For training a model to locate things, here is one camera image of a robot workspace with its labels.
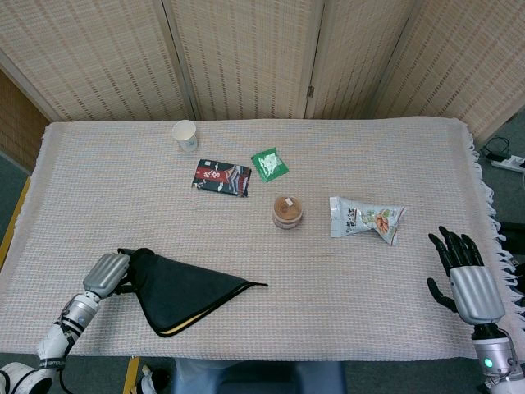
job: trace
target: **silver robot hand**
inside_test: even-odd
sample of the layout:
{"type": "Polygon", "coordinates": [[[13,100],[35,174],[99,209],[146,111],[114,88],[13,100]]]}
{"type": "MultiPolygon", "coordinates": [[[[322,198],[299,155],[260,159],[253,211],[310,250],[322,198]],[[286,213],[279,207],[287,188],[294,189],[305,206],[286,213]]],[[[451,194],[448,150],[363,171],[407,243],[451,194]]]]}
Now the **silver robot hand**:
{"type": "Polygon", "coordinates": [[[468,236],[459,237],[444,227],[440,227],[440,233],[446,246],[434,234],[428,236],[449,277],[454,299],[445,297],[430,277],[428,289],[439,304],[474,326],[472,342],[486,377],[486,389],[492,394],[525,393],[525,377],[512,340],[496,325],[505,311],[489,268],[468,236]]]}
{"type": "Polygon", "coordinates": [[[98,312],[100,300],[109,297],[129,267],[130,256],[105,254],[84,279],[84,294],[78,294],[62,310],[40,342],[39,368],[10,363],[0,369],[0,394],[45,394],[57,372],[66,366],[66,357],[98,312]]]}

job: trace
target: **power strip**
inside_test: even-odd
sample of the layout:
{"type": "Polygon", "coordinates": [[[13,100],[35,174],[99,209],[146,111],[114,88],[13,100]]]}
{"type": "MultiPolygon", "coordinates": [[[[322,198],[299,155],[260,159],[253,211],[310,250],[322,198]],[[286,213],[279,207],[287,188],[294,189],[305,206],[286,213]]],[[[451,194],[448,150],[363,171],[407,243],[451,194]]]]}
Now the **power strip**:
{"type": "Polygon", "coordinates": [[[520,165],[523,163],[525,163],[525,158],[520,158],[519,156],[511,156],[510,158],[502,162],[495,162],[494,160],[492,161],[492,165],[494,167],[499,167],[505,170],[516,171],[525,174],[525,168],[520,167],[520,165]]]}

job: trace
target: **plastic cup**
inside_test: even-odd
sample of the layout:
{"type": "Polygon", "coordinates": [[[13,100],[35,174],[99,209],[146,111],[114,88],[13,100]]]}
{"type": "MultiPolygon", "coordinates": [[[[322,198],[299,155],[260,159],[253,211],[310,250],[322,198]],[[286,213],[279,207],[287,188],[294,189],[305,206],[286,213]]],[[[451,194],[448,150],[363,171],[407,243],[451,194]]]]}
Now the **plastic cup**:
{"type": "Polygon", "coordinates": [[[197,127],[192,121],[178,121],[171,129],[171,136],[179,143],[185,152],[193,152],[199,143],[195,132],[197,127]]]}

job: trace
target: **tablecloth fringe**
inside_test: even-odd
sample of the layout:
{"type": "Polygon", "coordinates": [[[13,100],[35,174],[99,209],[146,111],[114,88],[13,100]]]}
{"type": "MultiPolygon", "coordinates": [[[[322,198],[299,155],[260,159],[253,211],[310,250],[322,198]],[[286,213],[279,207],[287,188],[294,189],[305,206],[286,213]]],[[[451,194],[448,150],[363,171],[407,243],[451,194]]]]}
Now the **tablecloth fringe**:
{"type": "Polygon", "coordinates": [[[468,131],[468,138],[468,147],[472,155],[472,163],[477,174],[477,179],[479,180],[482,190],[485,192],[486,211],[492,225],[491,229],[494,240],[494,251],[496,254],[495,258],[500,262],[500,274],[506,284],[505,288],[507,290],[507,296],[509,297],[508,300],[511,301],[510,303],[504,302],[505,307],[512,308],[513,314],[518,316],[519,328],[525,330],[525,317],[523,316],[523,314],[525,314],[525,308],[516,304],[522,299],[523,295],[513,289],[513,287],[518,284],[517,277],[512,274],[516,269],[511,263],[513,255],[511,255],[511,253],[509,253],[507,250],[504,250],[501,246],[501,241],[505,241],[506,238],[499,233],[501,224],[495,220],[496,211],[492,207],[492,203],[494,201],[494,191],[483,181],[482,166],[478,163],[479,153],[475,150],[474,138],[470,131],[468,131]]]}

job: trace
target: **black cloth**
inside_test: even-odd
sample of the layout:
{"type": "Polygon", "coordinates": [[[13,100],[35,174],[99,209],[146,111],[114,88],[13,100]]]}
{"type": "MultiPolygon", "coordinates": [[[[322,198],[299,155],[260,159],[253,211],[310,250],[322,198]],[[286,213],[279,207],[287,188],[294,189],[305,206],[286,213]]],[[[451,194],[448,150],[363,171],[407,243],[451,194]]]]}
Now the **black cloth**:
{"type": "Polygon", "coordinates": [[[160,337],[176,335],[251,286],[268,286],[170,260],[145,248],[118,251],[130,256],[130,267],[115,292],[134,292],[160,337]]]}

